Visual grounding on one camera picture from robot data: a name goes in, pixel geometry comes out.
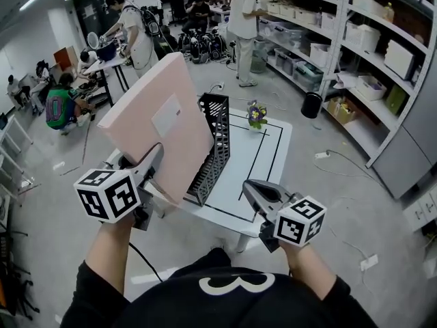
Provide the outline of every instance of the black and white cube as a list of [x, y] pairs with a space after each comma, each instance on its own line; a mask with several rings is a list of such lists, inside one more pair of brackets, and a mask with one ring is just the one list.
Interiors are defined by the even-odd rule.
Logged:
[[74, 184], [89, 217], [116, 223], [141, 204], [128, 170], [89, 170]]
[[274, 237], [305, 246], [322, 229], [326, 208], [312, 197], [305, 197], [278, 212]]

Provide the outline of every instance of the black dish rack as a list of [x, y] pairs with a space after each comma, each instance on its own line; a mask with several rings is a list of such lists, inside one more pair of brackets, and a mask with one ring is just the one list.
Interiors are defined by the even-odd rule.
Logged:
[[231, 157], [229, 97], [205, 93], [199, 99], [199, 107], [214, 136], [214, 146], [191, 183], [185, 200], [203, 206]]

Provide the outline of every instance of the pink board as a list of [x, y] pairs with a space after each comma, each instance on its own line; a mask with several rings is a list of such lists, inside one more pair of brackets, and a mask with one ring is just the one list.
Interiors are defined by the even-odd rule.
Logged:
[[162, 143], [164, 158], [154, 185], [176, 204], [183, 200], [214, 144], [181, 53], [159, 61], [98, 126], [131, 163], [138, 163], [151, 147]]

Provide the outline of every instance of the potted flower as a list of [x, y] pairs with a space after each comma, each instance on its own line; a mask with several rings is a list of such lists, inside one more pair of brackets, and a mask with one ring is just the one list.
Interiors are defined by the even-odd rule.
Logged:
[[267, 108], [258, 104], [256, 100], [248, 103], [247, 115], [249, 118], [249, 128], [253, 131], [261, 131], [262, 126], [266, 125]]

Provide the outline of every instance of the metal rack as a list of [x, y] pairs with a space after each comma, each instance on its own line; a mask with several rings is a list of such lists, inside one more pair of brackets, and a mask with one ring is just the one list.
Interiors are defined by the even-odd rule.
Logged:
[[[413, 38], [410, 34], [406, 33], [404, 30], [395, 26], [393, 23], [390, 23], [387, 20], [380, 18], [379, 16], [373, 15], [367, 11], [364, 11], [362, 9], [357, 8], [356, 6], [349, 4], [349, 0], [338, 0], [338, 1], [321, 0], [321, 1], [326, 1], [335, 4], [337, 6], [335, 32], [332, 34], [327, 33], [326, 30], [320, 29], [314, 25], [308, 27], [305, 25], [305, 23], [296, 21], [293, 18], [284, 17], [279, 14], [271, 14], [271, 15], [281, 18], [285, 21], [293, 22], [302, 27], [306, 27], [307, 29], [319, 33], [320, 35], [323, 35], [324, 37], [331, 40], [331, 48], [329, 54], [330, 62], [326, 68], [322, 69], [322, 71], [324, 71], [324, 78], [319, 91], [323, 99], [325, 99], [328, 94], [331, 81], [333, 79], [336, 79], [335, 73], [337, 69], [337, 64], [339, 62], [339, 57], [342, 47], [351, 50], [353, 53], [358, 55], [361, 59], [365, 59], [374, 67], [382, 71], [395, 84], [398, 84], [398, 86], [400, 86], [400, 88], [402, 88], [407, 93], [407, 95], [409, 95], [409, 99], [404, 110], [399, 116], [396, 116], [386, 108], [383, 100], [368, 101], [358, 91], [355, 91], [354, 89], [349, 90], [351, 95], [355, 96], [359, 101], [361, 101], [381, 121], [382, 125], [384, 126], [384, 128], [380, 130], [379, 126], [372, 125], [372, 123], [369, 120], [355, 120], [354, 122], [348, 123], [345, 126], [343, 126], [345, 130], [349, 132], [349, 134], [357, 141], [357, 143], [360, 144], [363, 150], [366, 151], [367, 155], [369, 156], [369, 161], [367, 162], [366, 166], [371, 167], [375, 163], [376, 159], [382, 154], [384, 149], [391, 142], [391, 140], [394, 138], [396, 133], [398, 132], [400, 126], [406, 119], [406, 116], [408, 115], [415, 100], [417, 99], [419, 92], [421, 91], [423, 82], [428, 73], [429, 66], [431, 64], [432, 57], [434, 56], [434, 51], [436, 48], [437, 0], [434, 0], [434, 5], [432, 5], [431, 3], [425, 0], [400, 0], [403, 1], [404, 3], [407, 3], [410, 7], [414, 8], [415, 10], [420, 11], [420, 13], [422, 13], [424, 16], [427, 16], [432, 19], [432, 32], [431, 32], [431, 37], [428, 46], [421, 44], [418, 40]], [[358, 13], [362, 15], [364, 18], [368, 18], [370, 20], [379, 23], [380, 25], [383, 25], [386, 28], [389, 28], [391, 31], [395, 32], [399, 37], [403, 38], [404, 40], [407, 40], [409, 43], [411, 43], [411, 45], [415, 46], [419, 52], [425, 55], [425, 61], [423, 63], [422, 71], [419, 80], [417, 81], [415, 86], [413, 86], [408, 81], [404, 81], [391, 69], [386, 67], [384, 65], [384, 60], [381, 59], [380, 55], [377, 55], [375, 53], [368, 53], [363, 50], [360, 50], [359, 48], [355, 47], [354, 45], [351, 45], [350, 43], [346, 42], [343, 39], [346, 30], [346, 23], [351, 17], [350, 12], [352, 12], [353, 14]], [[286, 48], [286, 49], [289, 49], [289, 51], [301, 57], [300, 51], [296, 51], [291, 48]], [[273, 68], [276, 68], [273, 63], [269, 62], [269, 64]], [[281, 73], [284, 76], [286, 76], [289, 80], [291, 80], [293, 83], [296, 84], [296, 82], [293, 80], [292, 77], [288, 76], [284, 72]]]

